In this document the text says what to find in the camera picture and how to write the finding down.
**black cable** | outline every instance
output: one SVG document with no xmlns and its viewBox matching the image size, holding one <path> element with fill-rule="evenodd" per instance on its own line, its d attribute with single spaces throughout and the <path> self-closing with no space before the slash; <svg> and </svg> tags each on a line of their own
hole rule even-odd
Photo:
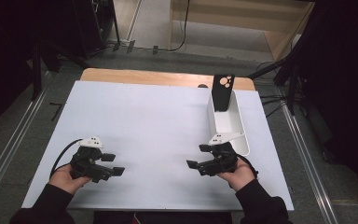
<svg viewBox="0 0 358 224">
<path fill-rule="evenodd" d="M 275 63 L 275 62 L 263 62 L 263 63 L 260 63 L 257 68 L 255 69 L 255 71 L 257 72 L 258 69 L 260 68 L 261 65 L 265 64 L 265 63 Z"/>
<path fill-rule="evenodd" d="M 252 170 L 252 172 L 254 173 L 255 178 L 257 178 L 258 171 L 257 171 L 257 170 L 254 168 L 254 166 L 249 162 L 249 160 L 246 159 L 244 156 L 238 154 L 238 153 L 236 153 L 236 154 L 237 154 L 237 157 L 239 157 L 242 161 L 246 162 L 246 164 L 249 165 L 249 168 L 250 168 L 250 169 Z"/>
<path fill-rule="evenodd" d="M 267 95 L 267 96 L 260 96 L 260 99 L 263 99 L 263 98 L 283 98 L 283 97 L 286 97 L 284 95 Z"/>
<path fill-rule="evenodd" d="M 184 28 L 184 37 L 183 37 L 183 41 L 181 43 L 181 45 L 176 48 L 176 49 L 149 49 L 149 48 L 140 48 L 140 47 L 132 47 L 133 49 L 148 49 L 148 50 L 156 50 L 156 51 L 165 51 L 165 52 L 173 52 L 173 51 L 177 51 L 179 50 L 184 44 L 185 44 L 185 41 L 186 41 L 186 26 L 187 26 L 187 18 L 188 18 L 188 9 L 189 9 L 189 6 L 190 6 L 190 0 L 187 0 L 187 9 L 186 9 L 186 17 L 185 17 L 185 28 Z M 127 48 L 128 46 L 126 45 L 120 45 L 121 47 L 123 48 Z M 97 54 L 103 52 L 103 51 L 106 51 L 107 49 L 114 49 L 116 46 L 112 46 L 112 47 L 106 47 L 104 49 L 99 49 L 99 50 L 96 50 L 92 53 L 89 53 L 88 55 L 91 55 L 88 59 L 90 58 L 93 58 L 95 57 Z"/>
<path fill-rule="evenodd" d="M 278 102 L 278 101 L 281 101 L 281 100 L 282 99 L 275 99 L 275 100 L 265 101 L 265 102 L 262 102 L 261 105 L 268 105 L 268 104 Z"/>
<path fill-rule="evenodd" d="M 303 86 L 304 84 L 307 82 L 307 80 L 303 77 L 298 77 L 298 82 L 297 82 L 297 89 L 296 92 L 299 93 L 301 95 L 301 97 L 305 98 L 305 93 L 303 91 Z"/>
<path fill-rule="evenodd" d="M 185 16 L 185 28 L 184 28 L 184 37 L 182 40 L 182 43 L 179 47 L 177 47 L 176 49 L 150 49 L 150 50 L 156 50 L 156 51 L 166 51 L 166 52 L 173 52 L 176 50 L 179 50 L 186 41 L 186 26 L 187 26 L 187 18 L 188 18 L 188 8 L 190 6 L 190 0 L 187 0 L 187 9 L 186 9 L 186 16 Z M 132 47 L 133 49 L 149 49 L 149 48 L 139 48 L 139 47 Z"/>
<path fill-rule="evenodd" d="M 274 110 L 272 110 L 269 114 L 266 115 L 266 118 L 268 118 L 269 116 L 271 116 L 271 114 L 273 114 L 275 111 L 279 110 L 280 108 L 282 108 L 284 105 L 286 105 L 286 102 L 282 102 L 278 107 L 276 107 Z"/>
<path fill-rule="evenodd" d="M 59 168 L 61 168 L 61 167 L 64 166 L 64 165 L 62 165 L 62 166 L 60 166 L 59 168 L 56 169 L 56 166 L 57 166 L 58 162 L 60 161 L 61 157 L 63 156 L 63 154 L 65 154 L 65 152 L 66 152 L 72 145 L 74 145 L 76 142 L 81 141 L 81 140 L 83 140 L 83 139 L 77 139 L 77 140 L 71 142 L 66 148 L 63 149 L 63 151 L 61 152 L 60 156 L 58 156 L 57 160 L 54 162 L 53 167 L 51 168 L 50 178 L 54 175 L 54 172 L 55 172 L 57 169 L 59 169 Z"/>
</svg>

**cable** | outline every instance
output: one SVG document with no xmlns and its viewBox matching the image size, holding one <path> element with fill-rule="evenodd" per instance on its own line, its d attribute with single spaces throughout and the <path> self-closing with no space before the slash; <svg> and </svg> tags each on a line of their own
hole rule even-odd
<svg viewBox="0 0 358 224">
<path fill-rule="evenodd" d="M 89 59 L 91 59 L 91 58 L 97 56 L 97 54 L 99 54 L 99 53 L 101 53 L 101 52 L 104 52 L 104 51 L 106 51 L 107 49 L 114 49 L 115 47 L 116 47 L 116 46 L 114 45 L 114 46 L 112 46 L 112 47 L 106 47 L 106 48 L 104 48 L 104 49 L 99 49 L 99 50 L 94 51 L 94 52 L 92 52 L 92 53 L 88 53 L 87 55 L 88 55 L 89 57 L 87 58 L 87 60 L 89 60 Z"/>
<path fill-rule="evenodd" d="M 149 48 L 139 48 L 139 47 L 132 47 L 133 49 L 149 49 L 149 50 L 156 50 L 156 51 L 166 51 L 166 52 L 173 52 L 173 51 L 177 51 L 179 50 L 186 41 L 186 27 L 187 27 L 187 18 L 188 18 L 188 8 L 190 6 L 190 0 L 187 0 L 187 8 L 186 8 L 186 16 L 185 16 L 185 28 L 184 28 L 184 37 L 182 40 L 182 43 L 179 47 L 177 47 L 176 49 L 149 49 Z"/>
<path fill-rule="evenodd" d="M 257 178 L 258 175 L 258 171 L 254 168 L 254 166 L 248 161 L 248 159 L 246 159 L 244 156 L 236 153 L 237 156 L 244 162 L 246 162 L 249 165 L 249 168 L 251 168 L 252 172 L 255 174 L 255 178 Z"/>
<path fill-rule="evenodd" d="M 275 100 L 270 100 L 270 101 L 265 101 L 265 102 L 262 102 L 261 104 L 262 105 L 268 105 L 268 104 L 271 104 L 271 103 L 274 103 L 274 102 L 278 102 L 278 101 L 281 101 L 282 99 L 275 99 Z"/>
<path fill-rule="evenodd" d="M 282 108 L 284 105 L 286 105 L 286 102 L 282 102 L 278 107 L 276 107 L 274 110 L 272 110 L 271 112 L 269 112 L 269 114 L 266 115 L 266 118 L 268 118 L 269 116 L 271 116 L 271 114 L 273 114 L 275 111 L 279 110 L 280 108 Z"/>
<path fill-rule="evenodd" d="M 57 166 L 58 162 L 60 161 L 61 157 L 63 156 L 63 154 L 65 154 L 65 152 L 69 149 L 69 147 L 71 147 L 71 146 L 74 145 L 76 142 L 81 141 L 81 140 L 83 140 L 83 139 L 77 139 L 77 140 L 71 142 L 68 146 L 66 146 L 66 148 L 63 149 L 63 151 L 61 152 L 60 156 L 58 156 L 57 160 L 54 162 L 53 167 L 51 168 L 50 178 L 54 175 L 54 172 L 55 172 L 57 169 L 59 169 L 59 168 L 61 168 L 61 167 L 64 166 L 64 165 L 62 165 L 62 166 L 60 166 L 59 168 L 56 169 L 56 166 Z"/>
<path fill-rule="evenodd" d="M 260 66 L 263 65 L 263 64 L 265 64 L 265 63 L 273 63 L 273 64 L 275 64 L 275 65 L 278 67 L 278 65 L 277 65 L 275 62 L 263 62 L 263 63 L 260 63 L 260 64 L 257 66 L 257 68 L 255 69 L 255 71 L 257 72 L 258 69 L 260 68 Z"/>
<path fill-rule="evenodd" d="M 284 95 L 267 95 L 267 96 L 260 96 L 260 99 L 263 99 L 263 98 L 283 98 L 283 97 L 286 97 Z"/>
</svg>

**floor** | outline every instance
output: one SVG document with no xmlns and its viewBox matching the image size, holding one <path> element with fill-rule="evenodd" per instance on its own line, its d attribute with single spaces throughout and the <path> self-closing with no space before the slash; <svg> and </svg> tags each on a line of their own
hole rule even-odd
<svg viewBox="0 0 358 224">
<path fill-rule="evenodd" d="M 123 43 L 128 45 L 130 41 L 135 40 L 134 47 L 167 48 L 167 10 L 163 8 L 167 8 L 169 2 L 115 0 Z M 173 45 L 182 41 L 181 26 L 183 27 L 181 22 L 174 25 Z M 102 52 L 88 62 L 102 68 L 194 74 L 230 71 L 238 76 L 247 76 L 268 65 L 266 62 L 272 61 L 265 37 L 260 31 L 196 23 L 189 23 L 186 29 L 186 44 L 175 53 L 159 52 L 158 55 L 152 56 L 149 49 L 135 49 L 133 53 L 127 53 L 123 46 L 115 52 Z M 115 40 L 115 35 L 111 36 L 111 40 Z M 9 146 L 7 143 L 12 142 L 10 138 L 18 131 L 17 124 L 27 112 L 32 87 L 19 96 L 0 118 L 0 155 L 5 154 L 7 149 L 12 149 L 8 156 L 12 162 L 0 160 L 0 165 L 5 168 L 5 172 L 0 176 L 0 223 L 7 223 L 11 214 L 21 207 L 34 171 L 59 119 L 54 118 L 58 109 L 54 104 L 64 104 L 73 83 L 80 78 L 81 73 L 82 69 L 77 65 L 62 61 L 59 74 L 45 75 L 44 86 L 48 87 L 48 90 L 36 106 L 37 113 L 32 114 L 26 133 L 17 137 L 17 145 Z M 255 87 L 260 95 L 276 95 L 277 91 L 285 91 L 285 87 L 277 89 L 272 84 L 271 79 L 274 75 L 275 73 L 271 72 L 255 80 Z M 278 105 L 266 105 L 266 114 Z M 310 183 L 310 176 L 300 156 L 301 151 L 287 120 L 284 109 L 277 110 L 268 117 L 268 125 L 295 205 L 295 211 L 289 213 L 291 220 L 295 223 L 358 223 L 356 175 L 346 166 L 324 161 L 310 124 L 300 111 L 297 111 L 298 129 L 336 217 L 336 220 L 326 220 L 322 215 L 321 206 L 315 199 L 315 195 L 318 194 Z M 92 211 L 71 211 L 71 214 L 77 223 L 92 223 Z M 233 213 L 232 216 L 234 223 L 239 223 L 242 213 Z"/>
</svg>

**white holder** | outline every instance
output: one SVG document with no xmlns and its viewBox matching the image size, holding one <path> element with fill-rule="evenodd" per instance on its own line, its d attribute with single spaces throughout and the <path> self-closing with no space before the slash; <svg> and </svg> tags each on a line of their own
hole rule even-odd
<svg viewBox="0 0 358 224">
<path fill-rule="evenodd" d="M 224 112 L 214 111 L 213 97 L 210 95 L 208 117 L 212 136 L 211 141 L 209 141 L 210 146 L 230 142 L 238 154 L 249 155 L 250 149 L 243 129 L 235 91 L 231 92 L 228 110 Z"/>
</svg>

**hand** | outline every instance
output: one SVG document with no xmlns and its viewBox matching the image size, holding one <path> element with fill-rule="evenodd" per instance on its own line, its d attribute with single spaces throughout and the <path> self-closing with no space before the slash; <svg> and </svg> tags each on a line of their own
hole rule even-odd
<svg viewBox="0 0 358 224">
<path fill-rule="evenodd" d="M 71 171 L 72 166 L 70 164 L 64 165 L 54 173 L 48 183 L 75 195 L 78 189 L 91 181 L 91 178 L 82 176 L 73 179 L 70 174 Z"/>
<path fill-rule="evenodd" d="M 221 173 L 218 176 L 225 179 L 235 191 L 242 189 L 255 179 L 249 165 L 242 160 L 237 161 L 237 168 L 234 173 Z"/>
</svg>

